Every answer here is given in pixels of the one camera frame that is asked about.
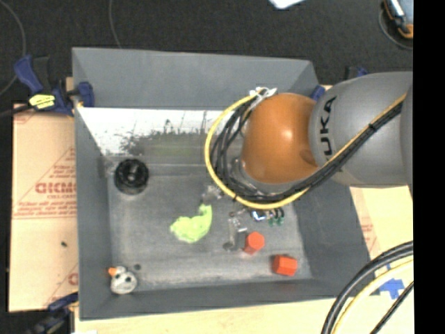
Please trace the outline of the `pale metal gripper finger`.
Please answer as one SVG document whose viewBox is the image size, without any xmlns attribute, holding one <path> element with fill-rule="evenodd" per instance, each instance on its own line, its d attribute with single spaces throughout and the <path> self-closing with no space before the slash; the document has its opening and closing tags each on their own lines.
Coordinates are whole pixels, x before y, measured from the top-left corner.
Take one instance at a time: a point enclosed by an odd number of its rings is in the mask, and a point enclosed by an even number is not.
<svg viewBox="0 0 445 334">
<path fill-rule="evenodd" d="M 234 233 L 234 249 L 239 250 L 245 246 L 245 238 L 247 235 L 247 228 L 245 226 L 237 226 Z"/>
<path fill-rule="evenodd" d="M 227 220 L 228 240 L 223 244 L 223 248 L 226 251 L 231 251 L 236 244 L 237 225 L 235 218 L 229 218 Z"/>
</svg>

